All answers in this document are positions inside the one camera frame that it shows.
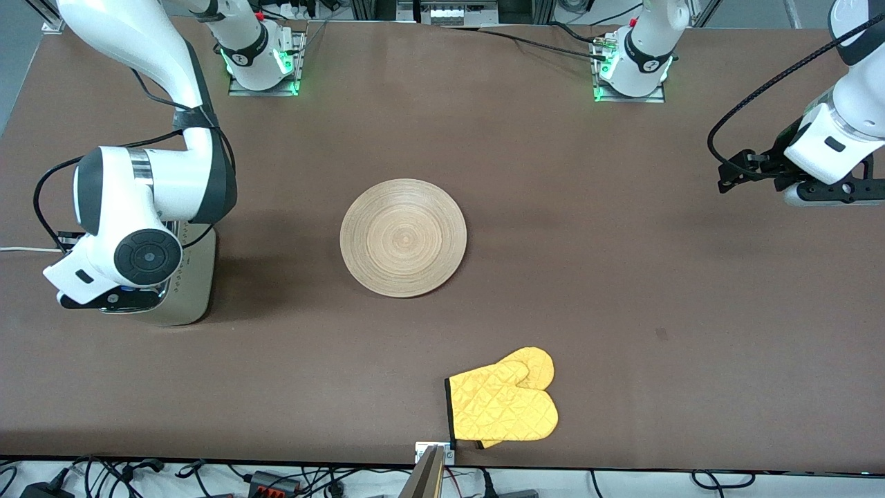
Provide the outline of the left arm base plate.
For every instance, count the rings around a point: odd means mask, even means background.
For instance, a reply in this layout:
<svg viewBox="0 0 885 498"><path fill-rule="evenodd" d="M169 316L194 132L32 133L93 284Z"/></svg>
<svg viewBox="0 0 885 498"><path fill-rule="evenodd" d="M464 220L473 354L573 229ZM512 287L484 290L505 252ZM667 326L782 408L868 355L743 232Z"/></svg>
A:
<svg viewBox="0 0 885 498"><path fill-rule="evenodd" d="M664 103L664 82L672 59L651 73L642 73L636 69L633 60L620 55L619 41L617 33L610 32L594 38L589 44L592 54L603 57L601 61L592 62L595 101Z"/></svg>

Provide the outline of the aluminium frame rack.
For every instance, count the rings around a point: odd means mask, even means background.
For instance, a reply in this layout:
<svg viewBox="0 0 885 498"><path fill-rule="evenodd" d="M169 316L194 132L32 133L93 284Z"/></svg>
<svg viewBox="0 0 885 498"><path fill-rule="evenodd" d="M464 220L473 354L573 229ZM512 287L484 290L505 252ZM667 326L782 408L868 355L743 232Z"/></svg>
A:
<svg viewBox="0 0 885 498"><path fill-rule="evenodd" d="M480 28L547 24L557 0L342 0L356 20Z"/></svg>

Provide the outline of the white power strip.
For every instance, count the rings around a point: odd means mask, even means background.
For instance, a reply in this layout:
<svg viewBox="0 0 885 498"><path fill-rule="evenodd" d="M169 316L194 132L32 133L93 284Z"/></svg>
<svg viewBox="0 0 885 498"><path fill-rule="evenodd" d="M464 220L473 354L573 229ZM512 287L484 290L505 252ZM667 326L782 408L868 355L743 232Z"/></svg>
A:
<svg viewBox="0 0 885 498"><path fill-rule="evenodd" d="M290 20L318 19L320 0L274 0L282 18Z"/></svg>

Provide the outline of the yellow quilted oven mitt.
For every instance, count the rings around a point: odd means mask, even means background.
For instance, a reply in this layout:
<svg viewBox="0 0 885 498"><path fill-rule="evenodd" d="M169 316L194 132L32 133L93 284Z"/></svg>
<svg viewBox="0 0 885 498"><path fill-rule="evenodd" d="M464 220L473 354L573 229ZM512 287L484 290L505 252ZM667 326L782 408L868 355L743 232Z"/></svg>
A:
<svg viewBox="0 0 885 498"><path fill-rule="evenodd" d="M486 450L505 441L539 441L553 433L559 410L548 388L555 378L550 354L524 347L492 365L445 379L452 444Z"/></svg>

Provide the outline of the aluminium corner bracket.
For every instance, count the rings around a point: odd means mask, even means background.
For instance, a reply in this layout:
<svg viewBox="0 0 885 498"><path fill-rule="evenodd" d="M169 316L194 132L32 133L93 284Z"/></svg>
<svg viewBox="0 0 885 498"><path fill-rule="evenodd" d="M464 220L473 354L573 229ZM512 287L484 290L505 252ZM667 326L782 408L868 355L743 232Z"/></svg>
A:
<svg viewBox="0 0 885 498"><path fill-rule="evenodd" d="M58 10L58 0L24 0L42 19L41 31L44 34L60 34L64 30L64 20Z"/></svg>

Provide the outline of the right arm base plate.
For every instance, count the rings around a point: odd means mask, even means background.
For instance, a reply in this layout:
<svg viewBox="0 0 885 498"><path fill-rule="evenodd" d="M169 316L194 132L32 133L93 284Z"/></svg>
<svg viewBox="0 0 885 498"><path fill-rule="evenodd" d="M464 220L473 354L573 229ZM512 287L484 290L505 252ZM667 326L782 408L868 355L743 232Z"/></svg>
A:
<svg viewBox="0 0 885 498"><path fill-rule="evenodd" d="M300 92L305 50L306 33L292 32L289 28L284 28L283 35L279 36L279 48L271 50L276 63L274 69L279 73L281 79L267 89L248 89L235 78L233 69L227 67L230 74L228 94L242 95L243 97L297 97Z"/></svg>

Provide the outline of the round wooden plate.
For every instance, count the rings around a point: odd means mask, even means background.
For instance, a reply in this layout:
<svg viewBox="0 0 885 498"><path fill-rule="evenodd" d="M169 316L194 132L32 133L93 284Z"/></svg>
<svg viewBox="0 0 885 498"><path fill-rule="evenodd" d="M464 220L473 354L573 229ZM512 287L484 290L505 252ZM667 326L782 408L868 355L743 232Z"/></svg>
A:
<svg viewBox="0 0 885 498"><path fill-rule="evenodd" d="M458 270L467 252L467 219L433 183L399 178L361 193L340 228L351 277L386 297L418 297Z"/></svg>

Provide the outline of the black orange connector block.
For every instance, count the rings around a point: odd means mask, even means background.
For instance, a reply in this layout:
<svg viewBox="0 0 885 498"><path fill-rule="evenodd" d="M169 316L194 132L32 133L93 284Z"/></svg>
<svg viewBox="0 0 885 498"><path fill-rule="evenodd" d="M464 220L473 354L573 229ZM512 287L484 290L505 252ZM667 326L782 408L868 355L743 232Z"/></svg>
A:
<svg viewBox="0 0 885 498"><path fill-rule="evenodd" d="M269 472L253 472L248 477L247 498L296 498L301 491L301 482L295 478Z"/></svg>

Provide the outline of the silver two-slot toaster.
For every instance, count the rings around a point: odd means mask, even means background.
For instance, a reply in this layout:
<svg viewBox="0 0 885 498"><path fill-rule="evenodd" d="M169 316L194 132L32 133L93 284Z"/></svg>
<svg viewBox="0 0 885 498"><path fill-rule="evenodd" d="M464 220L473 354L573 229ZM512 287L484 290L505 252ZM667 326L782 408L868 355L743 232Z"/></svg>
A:
<svg viewBox="0 0 885 498"><path fill-rule="evenodd" d="M163 284L153 286L163 299L153 309L123 315L153 326L184 326L205 315L211 297L217 256L217 232L205 224L167 223L183 244L183 258L177 271Z"/></svg>

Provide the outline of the white post bracket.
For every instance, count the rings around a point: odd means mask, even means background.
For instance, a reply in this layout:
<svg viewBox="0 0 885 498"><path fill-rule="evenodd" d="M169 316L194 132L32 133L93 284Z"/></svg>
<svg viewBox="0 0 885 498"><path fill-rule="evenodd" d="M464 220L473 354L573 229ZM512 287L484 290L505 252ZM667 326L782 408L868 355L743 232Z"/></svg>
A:
<svg viewBox="0 0 885 498"><path fill-rule="evenodd" d="M445 460L445 465L452 466L455 464L455 450L452 447L451 441L418 441L415 442L414 445L414 463L418 463L420 458L423 457L423 454L430 450L432 447L440 447L443 450L443 460Z"/></svg>

